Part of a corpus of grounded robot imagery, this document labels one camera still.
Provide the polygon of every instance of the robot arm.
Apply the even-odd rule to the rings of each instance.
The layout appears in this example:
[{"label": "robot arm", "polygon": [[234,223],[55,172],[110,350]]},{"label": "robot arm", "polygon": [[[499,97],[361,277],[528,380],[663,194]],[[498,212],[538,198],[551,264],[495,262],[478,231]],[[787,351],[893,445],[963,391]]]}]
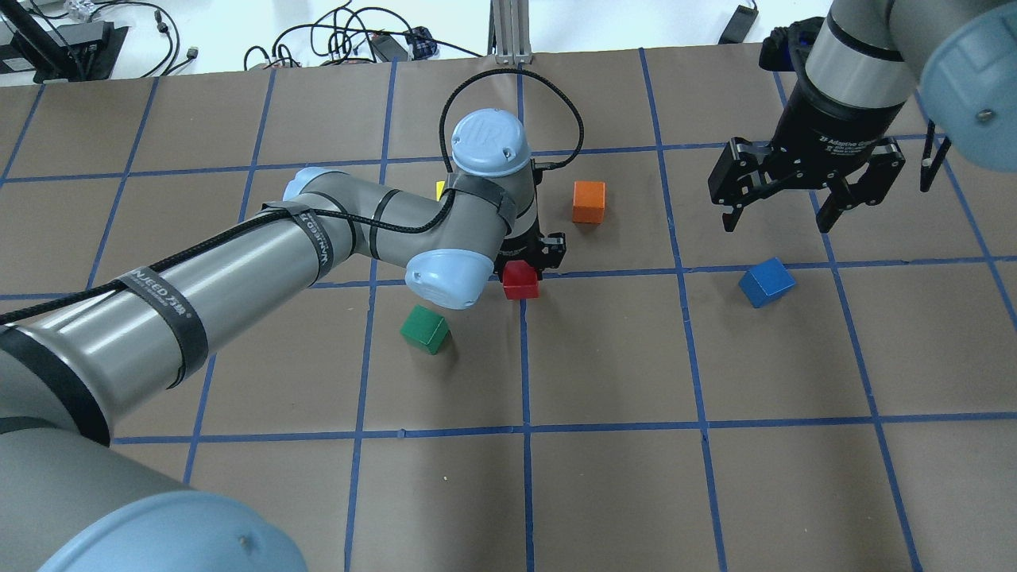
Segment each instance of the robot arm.
[{"label": "robot arm", "polygon": [[[798,82],[770,142],[730,139],[710,175],[712,202],[732,208],[728,232],[745,207],[787,188],[830,189],[821,232],[882,203],[905,163],[886,131],[918,79],[930,117],[965,157],[1017,171],[1017,2],[835,0],[825,20],[774,31],[760,65]],[[923,189],[940,162],[922,165]]]},{"label": "robot arm", "polygon": [[250,509],[110,451],[110,427],[354,253],[406,267],[411,289],[454,309],[507,260],[556,267],[564,238],[540,233],[519,120],[468,115],[452,155],[439,202],[304,169],[214,239],[34,324],[3,325],[31,308],[0,319],[0,569],[304,570]]}]

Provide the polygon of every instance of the red block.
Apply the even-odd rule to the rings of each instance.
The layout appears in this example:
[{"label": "red block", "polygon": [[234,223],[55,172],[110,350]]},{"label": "red block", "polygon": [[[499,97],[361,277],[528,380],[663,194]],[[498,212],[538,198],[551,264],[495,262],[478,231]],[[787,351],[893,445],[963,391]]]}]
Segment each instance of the red block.
[{"label": "red block", "polygon": [[526,261],[508,261],[501,271],[501,287],[510,300],[528,300],[540,297],[537,271]]}]

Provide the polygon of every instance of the light blue joint cap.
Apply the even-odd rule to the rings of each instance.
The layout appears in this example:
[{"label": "light blue joint cap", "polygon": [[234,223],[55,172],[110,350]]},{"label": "light blue joint cap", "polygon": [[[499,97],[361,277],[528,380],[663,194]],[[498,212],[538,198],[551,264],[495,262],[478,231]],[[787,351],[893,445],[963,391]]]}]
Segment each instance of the light blue joint cap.
[{"label": "light blue joint cap", "polygon": [[305,167],[293,176],[293,180],[286,183],[286,190],[283,191],[283,201],[293,201],[293,198],[303,192],[304,187],[307,183],[318,178],[325,173],[343,173],[348,174],[346,171],[339,171],[336,169],[323,169],[321,167]]},{"label": "light blue joint cap", "polygon": [[452,132],[452,158],[471,175],[503,177],[530,164],[530,144],[515,115],[503,109],[478,109]]},{"label": "light blue joint cap", "polygon": [[93,522],[39,572],[306,572],[297,546],[232,499],[176,491]]},{"label": "light blue joint cap", "polygon": [[972,19],[925,63],[929,117],[969,161],[1017,171],[1017,2]]},{"label": "light blue joint cap", "polygon": [[448,309],[477,303],[494,263],[487,256],[459,248],[421,252],[406,265],[406,285],[418,296]]}]

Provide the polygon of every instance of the blue block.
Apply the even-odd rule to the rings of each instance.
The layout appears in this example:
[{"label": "blue block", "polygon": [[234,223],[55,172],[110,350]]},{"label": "blue block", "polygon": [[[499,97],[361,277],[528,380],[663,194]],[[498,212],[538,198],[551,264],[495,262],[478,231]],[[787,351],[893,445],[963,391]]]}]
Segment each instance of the blue block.
[{"label": "blue block", "polygon": [[763,307],[794,287],[794,278],[777,259],[755,266],[741,277],[738,286],[753,307]]}]

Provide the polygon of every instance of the grid line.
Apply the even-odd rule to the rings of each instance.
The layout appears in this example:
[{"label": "grid line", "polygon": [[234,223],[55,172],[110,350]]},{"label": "grid line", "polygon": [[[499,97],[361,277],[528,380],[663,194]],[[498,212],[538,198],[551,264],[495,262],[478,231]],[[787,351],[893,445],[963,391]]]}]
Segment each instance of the grid line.
[{"label": "grid line", "polygon": [[[898,139],[917,139],[924,138],[924,135],[911,134],[911,135],[896,135]],[[698,142],[698,144],[671,144],[661,146],[664,151],[686,151],[696,149],[722,149],[726,142]],[[650,153],[656,151],[655,146],[642,146],[642,147],[606,147],[606,148],[584,148],[580,151],[580,155],[609,155],[609,154],[624,154],[624,153]],[[553,156],[567,156],[572,154],[573,150],[561,149],[561,150],[545,150],[545,151],[534,151],[534,157],[553,157]],[[440,163],[440,156],[423,156],[423,157],[395,157],[386,159],[390,164],[398,163]],[[315,161],[307,163],[267,163],[260,165],[230,165],[226,167],[198,167],[190,169],[163,169],[163,170],[149,170],[149,171],[134,171],[128,174],[128,177],[162,177],[162,176],[174,176],[174,175],[195,175],[195,174],[208,174],[208,173],[232,173],[237,171],[248,171],[253,169],[254,171],[273,171],[280,169],[302,169],[304,167],[350,167],[354,165],[380,165],[380,159],[351,159],[351,160],[339,160],[339,161]],[[0,177],[0,183],[11,182],[11,183],[25,183],[25,182],[48,182],[48,181],[71,181],[71,180],[85,180],[85,179],[115,179],[121,177],[122,172],[116,173],[82,173],[76,175],[39,175],[39,176],[27,176],[27,177]]]},{"label": "grid line", "polygon": [[[1017,255],[1011,256],[992,256],[992,260],[997,263],[1015,263],[1017,262]],[[848,262],[837,262],[838,268],[888,268],[888,267],[902,267],[902,266],[956,266],[956,265],[971,265],[971,264],[984,264],[985,259],[982,256],[966,256],[959,259],[917,259],[913,261],[903,261],[903,260],[883,260],[883,261],[848,261]],[[705,274],[705,273],[726,273],[726,272],[746,272],[753,268],[754,265],[723,265],[723,266],[702,266],[702,267],[684,267],[681,269],[683,274]],[[787,263],[784,265],[789,270],[828,270],[830,268],[830,263]],[[641,269],[627,269],[627,270],[581,270],[581,271],[571,271],[571,272],[545,272],[545,280],[571,280],[577,278],[609,278],[613,276],[659,276],[659,275],[669,275],[677,274],[677,269],[673,268],[641,268]],[[490,282],[497,280],[495,276],[489,279]],[[400,279],[388,279],[388,280],[378,280],[375,285],[379,288],[387,288],[392,286],[403,286],[406,282]],[[369,287],[370,281],[368,280],[350,280],[347,282],[317,282],[310,286],[313,289],[332,289],[332,288],[366,288]],[[19,293],[19,294],[0,294],[0,300],[46,300],[53,298],[61,298],[70,295],[71,292],[31,292],[31,293]]]},{"label": "grid line", "polygon": [[[777,88],[777,96],[780,103],[787,106],[787,95],[784,93],[784,85],[780,81],[780,75],[773,72],[774,83]],[[820,212],[820,203],[815,190],[809,191],[809,198],[813,205],[815,213]],[[847,326],[847,334],[851,340],[851,349],[854,352],[854,359],[858,367],[858,376],[861,378],[861,387],[865,393],[865,401],[869,405],[869,413],[872,417],[873,427],[876,430],[876,440],[880,447],[880,455],[883,458],[883,467],[886,470],[887,481],[890,484],[890,495],[893,498],[894,508],[897,511],[897,520],[900,522],[901,533],[904,536],[904,545],[907,550],[908,559],[911,562],[913,572],[921,572],[921,561],[918,559],[918,551],[914,545],[914,537],[911,534],[911,525],[907,518],[907,511],[904,508],[904,500],[900,494],[900,487],[897,483],[897,473],[893,466],[893,459],[890,456],[890,447],[887,445],[886,434],[883,431],[883,422],[880,418],[879,406],[876,403],[876,396],[873,393],[872,382],[869,379],[869,369],[865,366],[865,357],[861,351],[861,344],[858,341],[858,332],[854,327],[854,318],[851,314],[851,307],[847,301],[847,292],[840,277],[840,270],[837,264],[837,256],[833,250],[833,243],[830,241],[828,233],[821,233],[823,237],[823,247],[826,250],[827,259],[830,262],[830,273],[833,275],[834,286],[837,289],[837,297],[840,299],[840,308],[844,314],[844,323]]]},{"label": "grid line", "polygon": [[[921,95],[915,92],[914,99],[918,103],[918,111],[921,112],[921,117],[929,121],[929,114],[925,113],[925,105],[921,101]],[[937,136],[934,140],[936,148],[939,149],[941,145],[940,136]],[[974,232],[974,238],[978,242],[978,248],[981,249],[982,261],[989,266],[989,272],[993,275],[993,280],[996,282],[996,288],[1000,291],[1000,297],[1003,298],[1003,306],[1007,309],[1007,313],[1010,314],[1010,323],[1014,327],[1014,331],[1017,332],[1017,312],[1014,311],[1013,300],[1010,298],[1010,294],[1007,292],[1007,287],[1003,283],[1003,277],[1000,276],[1000,271],[996,268],[996,260],[993,258],[992,251],[989,249],[989,243],[985,242],[985,237],[981,234],[981,229],[978,228],[978,222],[974,218],[974,212],[971,211],[970,205],[967,203],[967,197],[964,196],[964,189],[961,188],[960,182],[957,180],[957,175],[954,173],[953,167],[950,165],[950,160],[945,159],[943,161],[943,168],[946,170],[947,177],[950,179],[950,185],[954,189],[954,193],[957,195],[957,201],[960,203],[961,209],[964,211],[964,216],[967,218],[968,224],[971,225],[971,231]]]},{"label": "grid line", "polygon": [[264,91],[264,104],[261,106],[261,119],[257,126],[257,137],[254,139],[254,150],[251,151],[251,162],[247,166],[247,180],[244,182],[244,196],[240,199],[240,214],[237,223],[242,223],[247,214],[247,203],[251,196],[251,185],[254,183],[254,170],[257,167],[258,155],[261,154],[261,139],[264,138],[264,126],[268,122],[268,110],[272,107],[272,92],[276,88],[276,68],[268,74],[268,85]]},{"label": "grid line", "polygon": [[[388,72],[388,93],[385,100],[384,129],[381,134],[381,158],[378,161],[378,184],[384,184],[388,168],[388,141],[392,133],[393,103],[396,99],[396,70],[399,60],[392,61]],[[360,394],[357,397],[357,433],[363,434],[364,416],[367,409],[367,380],[370,373],[371,337],[374,331],[374,306],[377,297],[378,262],[371,260],[369,293],[367,297],[367,319],[364,326],[364,354],[360,365]],[[353,565],[353,539],[357,518],[357,491],[360,485],[360,459],[363,439],[355,438],[353,442],[353,459],[350,467],[350,495],[346,512],[346,541],[343,548],[343,569],[349,572]]]},{"label": "grid line", "polygon": [[[653,80],[650,77],[650,66],[646,60],[646,50],[639,49],[640,64],[643,67],[643,79],[646,82],[646,95],[650,103],[650,116],[653,119],[653,135],[657,150],[657,163],[660,168],[660,186],[663,190],[664,213],[667,216],[667,232],[671,241],[671,253],[674,256],[674,268],[683,269],[681,251],[678,249],[677,233],[674,230],[674,213],[671,210],[671,191],[667,181],[667,165],[664,162],[664,146],[660,133],[660,118],[657,115],[657,102],[653,93]],[[713,474],[713,454],[710,450],[710,423],[706,415],[706,404],[703,400],[703,387],[700,383],[699,361],[696,357],[696,338],[693,334],[692,318],[689,312],[689,298],[685,290],[684,272],[675,273],[678,283],[678,298],[681,303],[681,319],[685,331],[685,345],[689,350],[689,364],[693,377],[693,391],[696,395],[696,415],[702,436],[700,445],[703,449],[703,468],[706,473],[707,497],[710,503],[710,515],[713,521],[714,544],[717,549],[717,564],[720,572],[727,572],[727,555],[724,550],[724,533],[720,521],[720,506],[717,501],[717,483]]]},{"label": "grid line", "polygon": [[10,158],[7,159],[7,165],[3,168],[3,173],[0,173],[0,187],[3,186],[4,181],[7,180],[7,175],[10,174],[11,168],[14,166],[14,159],[17,157],[17,152],[21,150],[21,144],[24,142],[24,136],[28,133],[28,127],[32,125],[32,119],[36,116],[36,110],[39,109],[39,102],[43,100],[43,93],[46,91],[46,83],[39,87],[39,91],[36,92],[36,99],[32,102],[32,107],[28,108],[28,114],[24,116],[24,123],[21,124],[21,131],[17,134],[17,139],[14,141],[14,147],[10,150]]},{"label": "grid line", "polygon": [[184,476],[181,479],[184,484],[190,484],[190,478],[194,471],[194,457],[197,455],[197,445],[201,439],[201,424],[204,422],[204,409],[208,405],[208,391],[212,389],[212,376],[216,370],[217,355],[215,353],[212,354],[205,365],[201,396],[197,400],[197,411],[194,413],[194,428],[188,441],[187,462],[184,464]]},{"label": "grid line", "polygon": [[144,126],[148,122],[148,113],[152,111],[152,104],[156,101],[156,90],[159,89],[159,77],[152,80],[152,89],[148,90],[148,101],[144,104],[144,111],[141,113],[141,121],[138,123],[137,131],[134,133],[134,142],[131,145],[130,154],[127,156],[127,165],[120,173],[120,184],[117,186],[117,193],[113,197],[113,205],[110,207],[110,216],[106,219],[106,228],[103,229],[103,237],[99,239],[99,248],[96,250],[96,259],[92,262],[92,272],[88,274],[88,282],[85,288],[92,288],[96,283],[96,274],[99,273],[99,264],[103,260],[103,252],[106,251],[106,243],[110,239],[110,230],[113,229],[113,220],[117,217],[117,209],[120,206],[120,198],[124,194],[127,186],[127,177],[130,174],[131,165],[134,164],[134,156],[137,155],[137,146],[141,142],[141,135],[144,133]]},{"label": "grid line", "polygon": [[[516,69],[523,69],[523,63],[516,64]],[[516,74],[516,113],[519,122],[525,123],[526,106],[523,91],[523,75]],[[526,571],[534,572],[537,567],[536,549],[533,540],[533,436],[531,434],[532,417],[530,416],[530,333],[526,323],[527,302],[519,301],[519,338],[520,338],[520,381],[523,410],[523,504],[524,531],[526,539]]]},{"label": "grid line", "polygon": [[[974,413],[913,413],[880,416],[886,423],[922,424],[950,423],[960,421],[1017,421],[1017,411],[985,411]],[[727,428],[770,428],[770,427],[811,427],[831,425],[874,424],[869,415],[850,417],[801,417],[765,419],[727,419],[709,421],[712,430]],[[429,430],[369,430],[307,433],[267,433],[201,435],[199,443],[264,443],[279,441],[343,441],[355,439],[443,439],[447,437],[469,437],[483,435],[527,435],[527,434],[567,434],[567,433],[616,433],[652,431],[700,431],[699,421],[638,421],[629,423],[560,423],[545,425],[493,425],[458,428]],[[191,436],[133,436],[113,439],[116,445],[162,445],[187,444]]]},{"label": "grid line", "polygon": [[[256,160],[258,153],[260,151],[261,138],[264,134],[264,126],[267,118],[268,104],[272,102],[272,91],[276,84],[276,70],[275,68],[270,72],[268,75],[268,85],[264,93],[264,104],[261,108],[261,119],[258,122],[257,137],[254,141],[254,150],[251,152],[251,164],[253,165]],[[240,208],[238,210],[239,220],[243,220],[244,211],[247,209],[247,196],[250,192],[250,174],[247,177],[247,183],[244,187],[244,196],[240,201]],[[187,450],[187,464],[184,467],[184,482],[189,483],[191,474],[194,470],[194,458],[197,455],[198,444],[201,443],[201,427],[204,423],[204,411],[208,405],[208,393],[212,391],[212,382],[216,371],[216,359],[218,354],[213,354],[208,358],[206,369],[204,373],[204,385],[201,386],[201,396],[198,398],[197,411],[194,413],[194,430],[192,432],[192,438],[190,445]]]}]

